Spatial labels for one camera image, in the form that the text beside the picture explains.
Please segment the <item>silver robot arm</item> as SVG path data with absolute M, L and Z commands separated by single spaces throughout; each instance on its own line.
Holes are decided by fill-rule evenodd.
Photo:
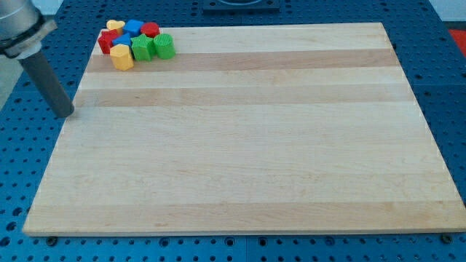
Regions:
M 1 54 L 26 59 L 42 48 L 42 40 L 56 30 L 30 0 L 1 0 Z

